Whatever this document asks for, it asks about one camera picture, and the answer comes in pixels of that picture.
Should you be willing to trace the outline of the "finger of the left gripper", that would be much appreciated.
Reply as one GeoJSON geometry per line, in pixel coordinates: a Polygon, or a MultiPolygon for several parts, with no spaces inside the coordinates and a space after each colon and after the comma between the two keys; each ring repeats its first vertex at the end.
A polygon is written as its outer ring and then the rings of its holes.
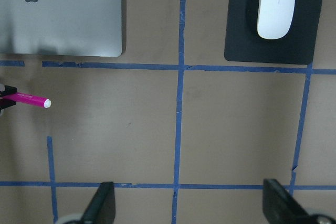
{"type": "Polygon", "coordinates": [[[6,108],[12,107],[16,105],[16,101],[0,99],[0,110],[4,110],[6,108]]]}
{"type": "Polygon", "coordinates": [[[6,97],[8,95],[12,95],[17,93],[17,88],[7,85],[1,85],[1,94],[0,97],[6,97]]]}

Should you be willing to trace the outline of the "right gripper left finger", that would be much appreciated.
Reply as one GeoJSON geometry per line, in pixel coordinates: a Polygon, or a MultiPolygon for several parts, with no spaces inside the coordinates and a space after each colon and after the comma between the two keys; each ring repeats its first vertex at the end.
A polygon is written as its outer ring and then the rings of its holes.
{"type": "Polygon", "coordinates": [[[80,218],[80,223],[114,223],[116,216],[115,203],[114,183],[101,183],[80,218]]]}

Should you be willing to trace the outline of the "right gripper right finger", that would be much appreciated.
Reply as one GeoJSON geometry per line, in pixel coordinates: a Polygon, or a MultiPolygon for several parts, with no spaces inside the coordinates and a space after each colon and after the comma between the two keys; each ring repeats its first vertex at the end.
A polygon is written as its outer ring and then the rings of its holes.
{"type": "Polygon", "coordinates": [[[276,179],[264,179],[262,190],[262,209],[268,223],[314,223],[314,219],[276,179]]]}

